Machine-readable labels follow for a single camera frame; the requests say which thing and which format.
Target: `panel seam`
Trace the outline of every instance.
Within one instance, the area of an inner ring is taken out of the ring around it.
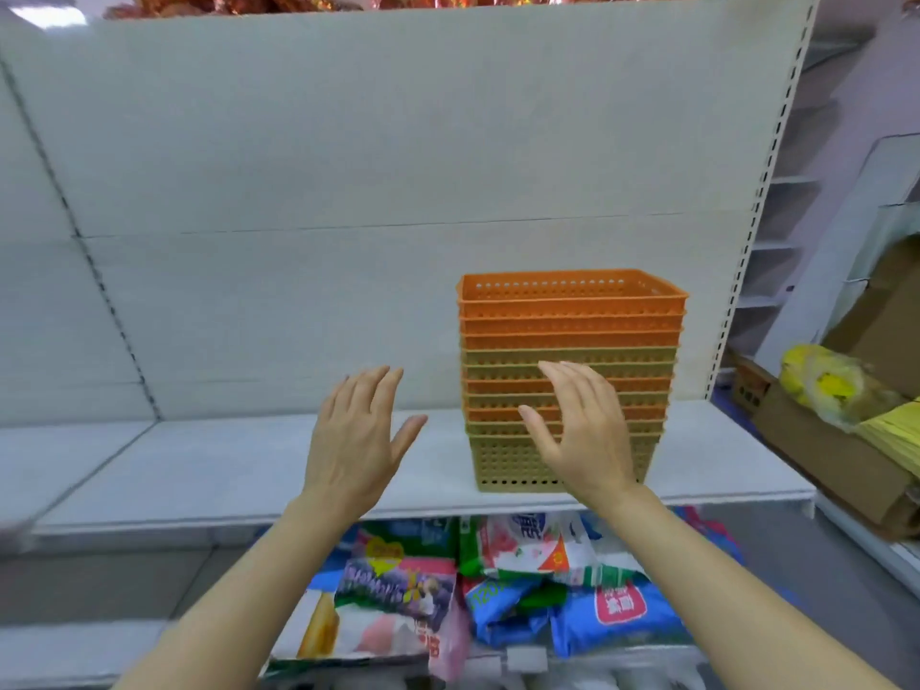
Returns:
[[[805,53],[808,50],[809,43],[811,42],[811,33],[814,30],[814,19],[815,19],[815,10],[818,7],[818,3],[821,0],[811,0],[808,11],[805,16],[805,26],[802,29],[801,38],[799,39],[799,48],[796,51],[795,57],[792,61],[792,68],[789,71],[789,79],[786,85],[786,95],[783,97],[783,103],[779,109],[779,115],[776,117],[776,128],[773,133],[773,142],[770,145],[770,149],[766,153],[766,161],[764,164],[764,171],[761,172],[760,183],[757,186],[757,189],[754,191],[753,205],[751,207],[752,217],[751,225],[748,228],[747,238],[744,240],[744,245],[742,246],[742,251],[738,259],[738,265],[735,268],[734,277],[731,279],[731,291],[728,300],[727,312],[725,313],[725,318],[722,320],[721,328],[719,329],[719,340],[716,343],[716,349],[712,357],[712,368],[709,370],[709,379],[706,384],[706,399],[712,398],[712,390],[715,387],[716,381],[719,377],[719,366],[722,362],[722,355],[725,353],[725,348],[728,345],[729,341],[729,332],[731,329],[731,321],[734,319],[736,305],[738,303],[738,298],[741,295],[742,283],[744,281],[744,273],[747,271],[748,262],[751,259],[751,252],[753,250],[754,239],[757,235],[757,228],[760,225],[760,219],[764,213],[764,203],[766,200],[766,193],[770,187],[770,180],[773,177],[773,172],[776,168],[776,157],[779,154],[780,140],[783,137],[783,132],[786,129],[786,124],[789,118],[789,113],[792,109],[792,101],[795,98],[795,90],[798,88],[799,75],[802,71],[802,66],[805,62]]]
[[[38,130],[36,129],[34,123],[32,123],[31,117],[29,116],[29,111],[26,108],[26,101],[22,96],[22,92],[19,91],[19,87],[16,82],[16,76],[14,75],[13,70],[10,68],[9,64],[6,62],[6,59],[3,57],[2,52],[0,52],[0,75],[3,76],[3,79],[6,81],[6,85],[9,87],[9,91],[13,96],[13,102],[16,104],[17,111],[19,112],[19,115],[26,126],[26,131],[29,133],[29,138],[32,140],[32,144],[39,155],[42,167],[48,174],[48,178],[52,183],[52,188],[61,201],[64,215],[71,227],[72,239],[76,242],[80,253],[83,254],[83,257],[86,259],[86,265],[89,266],[89,270],[92,273],[93,280],[95,281],[96,287],[99,291],[99,295],[102,296],[102,301],[105,303],[106,308],[109,310],[109,315],[112,319],[112,322],[115,324],[115,328],[121,335],[121,341],[124,344],[125,350],[128,352],[128,355],[131,356],[134,371],[137,373],[137,378],[140,382],[141,390],[144,392],[144,398],[147,400],[147,404],[150,405],[150,408],[154,413],[155,420],[162,421],[163,415],[160,412],[159,406],[156,404],[154,394],[150,391],[150,385],[147,383],[147,379],[144,377],[144,371],[141,370],[141,364],[137,360],[137,355],[135,354],[131,341],[128,338],[128,333],[125,329],[125,326],[121,322],[121,317],[119,316],[118,312],[115,311],[115,305],[111,300],[109,291],[106,289],[106,284],[102,278],[102,274],[99,272],[96,261],[93,259],[93,256],[89,251],[89,246],[86,243],[83,232],[80,231],[80,227],[77,224],[74,211],[71,209],[70,204],[67,202],[67,197],[64,196],[63,188],[61,187],[61,183],[57,178],[57,174],[52,168],[51,160],[48,157],[48,152],[45,150],[44,143],[41,141]]]

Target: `plastic basket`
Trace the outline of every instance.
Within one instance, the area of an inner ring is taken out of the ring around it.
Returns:
[[[536,365],[541,360],[569,360],[591,366],[620,363],[673,363],[677,347],[640,348],[462,348],[464,365]],[[670,375],[671,371],[659,373]]]
[[[562,412],[559,411],[558,406],[535,406],[536,412],[544,418],[546,421],[561,421]],[[662,421],[667,416],[668,407],[667,405],[657,405],[657,406],[624,406],[623,407],[623,416],[626,417],[627,421],[637,421],[637,420],[659,420]],[[517,407],[514,408],[503,408],[503,409],[474,409],[465,406],[464,407],[464,416],[467,421],[477,422],[477,421],[520,421],[521,413],[517,410]]]
[[[634,268],[468,274],[457,293],[466,319],[680,314],[687,298],[671,283]]]
[[[617,392],[667,392],[671,389],[671,377],[651,378],[606,378]],[[526,394],[553,391],[548,380],[464,380],[466,394]]]
[[[683,314],[618,314],[590,317],[460,319],[461,334],[567,334],[604,331],[680,331]]]
[[[658,436],[631,439],[636,478],[645,479]],[[471,437],[473,471],[480,491],[565,491],[529,437]]]
[[[680,331],[575,332],[572,334],[497,334],[460,337],[463,348],[638,348],[676,347]]]
[[[546,428],[554,436],[562,435],[561,421],[547,421]],[[627,421],[630,435],[661,433],[664,431],[664,419],[651,421]],[[470,436],[526,436],[527,427],[523,421],[470,421],[466,423],[466,433]]]
[[[589,363],[591,368],[607,380],[617,382],[625,380],[656,379],[673,373],[674,364],[664,363]],[[543,370],[534,364],[525,365],[465,365],[463,377],[466,382],[548,382]]]
[[[619,394],[620,405],[629,406],[656,406],[668,403],[668,392],[622,392]],[[556,394],[467,394],[463,398],[464,406],[470,409],[501,409],[513,408],[515,411],[520,405],[555,406]]]

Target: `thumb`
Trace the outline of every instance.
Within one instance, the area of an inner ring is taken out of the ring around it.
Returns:
[[[397,465],[402,460],[403,455],[406,454],[406,451],[408,451],[409,446],[419,437],[419,431],[426,421],[428,421],[428,417],[424,414],[409,417],[397,430],[397,434],[390,441],[390,447],[393,450],[393,461]]]
[[[559,445],[553,434],[546,428],[546,421],[543,420],[537,411],[528,405],[518,406],[518,411],[523,418],[523,425],[527,427],[527,432],[534,439],[536,449],[540,452],[540,457],[546,462],[546,459],[552,460],[558,455]]]

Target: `hand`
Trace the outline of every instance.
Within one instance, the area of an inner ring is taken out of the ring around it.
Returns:
[[[357,521],[384,493],[428,417],[413,416],[390,440],[393,402],[403,370],[382,365],[345,378],[319,408],[310,440],[304,493],[330,513]]]
[[[535,409],[518,407],[543,461],[581,503],[599,510],[637,486],[629,429],[610,382],[577,363],[540,362],[562,410],[556,442]]]

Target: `finger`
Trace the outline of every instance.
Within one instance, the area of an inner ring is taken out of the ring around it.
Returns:
[[[546,379],[553,383],[559,409],[562,410],[563,423],[581,416],[581,396],[579,396],[578,388],[562,371],[562,367],[558,363],[550,363],[546,360],[541,360],[537,365],[540,370],[543,370]]]
[[[594,396],[594,389],[591,386],[591,382],[588,382],[588,378],[586,378],[580,372],[572,370],[566,363],[560,363],[558,367],[559,372],[565,373],[569,378],[569,381],[575,385],[575,389],[579,394],[579,400],[581,401],[582,408],[596,408],[597,397]]]
[[[355,385],[358,384],[358,381],[361,380],[362,375],[365,370],[349,376],[345,380],[345,384],[342,385],[339,393],[336,394],[335,404],[332,406],[333,416],[344,414],[348,411],[349,405],[351,405],[351,395],[354,393]]]
[[[323,403],[319,405],[319,414],[317,416],[317,420],[323,421],[332,416],[332,407],[336,403],[336,396],[341,391],[341,388],[344,386],[345,382],[348,382],[348,375],[345,376],[344,380],[332,388],[332,392],[330,392],[328,397],[323,400]]]
[[[546,421],[537,413],[536,409],[528,405],[518,406],[518,411],[521,413],[521,418],[523,418],[523,425],[527,428],[527,432],[530,433],[530,437],[534,439],[534,444],[537,451],[540,452],[540,457],[543,458],[544,462],[546,462],[547,458],[552,460],[558,455],[558,442],[553,438],[553,434],[549,432],[549,428],[546,428]]]
[[[399,430],[397,430],[397,434],[393,437],[393,440],[390,441],[390,446],[393,449],[393,460],[396,462],[397,466],[400,461],[402,461],[402,457],[406,454],[406,451],[408,451],[409,446],[419,437],[419,431],[421,427],[425,425],[426,421],[428,421],[428,417],[424,414],[409,417],[406,419],[406,422],[399,427]]]
[[[402,368],[390,370],[377,385],[377,391],[371,401],[371,413],[374,416],[386,418],[393,416],[393,403],[396,401],[397,387],[399,381],[402,380],[402,375]]]
[[[351,404],[349,409],[361,414],[366,414],[371,410],[371,400],[374,399],[374,393],[377,391],[377,385],[384,379],[388,365],[381,365],[374,370],[368,370],[362,373],[358,384],[354,386],[354,393],[351,395]]]
[[[581,365],[581,363],[569,363],[563,361],[563,365],[573,372],[577,372],[581,377],[587,380],[591,384],[592,392],[594,393],[594,398],[597,401],[598,405],[604,410],[605,414],[610,414],[611,412],[615,413],[616,403],[616,391],[610,382],[607,382],[604,377],[602,377],[598,372],[595,372],[587,365]]]

